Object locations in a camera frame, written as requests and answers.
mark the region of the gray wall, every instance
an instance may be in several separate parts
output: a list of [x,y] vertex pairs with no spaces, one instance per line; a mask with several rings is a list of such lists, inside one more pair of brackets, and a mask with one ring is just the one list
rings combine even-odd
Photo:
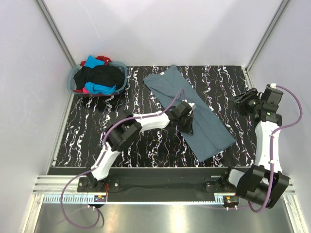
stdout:
[[[311,230],[311,1],[293,0],[269,38],[253,69],[257,89],[267,83],[288,87],[299,97],[304,115],[300,124],[280,133],[279,157],[289,174],[300,207]],[[295,100],[284,94],[279,112],[284,124],[295,121],[299,111]]]
[[76,62],[246,65],[281,0],[45,0]]
[[0,22],[0,232],[17,233],[51,156],[70,66],[34,0],[1,0]]

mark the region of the marble pattern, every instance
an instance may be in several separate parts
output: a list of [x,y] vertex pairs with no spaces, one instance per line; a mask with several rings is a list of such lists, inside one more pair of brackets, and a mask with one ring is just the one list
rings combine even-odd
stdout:
[[[57,156],[56,166],[92,166],[103,146],[111,119],[127,109],[144,114],[162,108],[143,83],[148,74],[168,67],[129,67],[128,85],[120,96],[82,98],[76,95]],[[117,167],[249,166],[255,160],[256,135],[250,117],[241,116],[228,97],[246,91],[238,66],[180,66],[180,73],[216,114],[237,143],[199,162],[176,129],[142,132],[116,159]]]

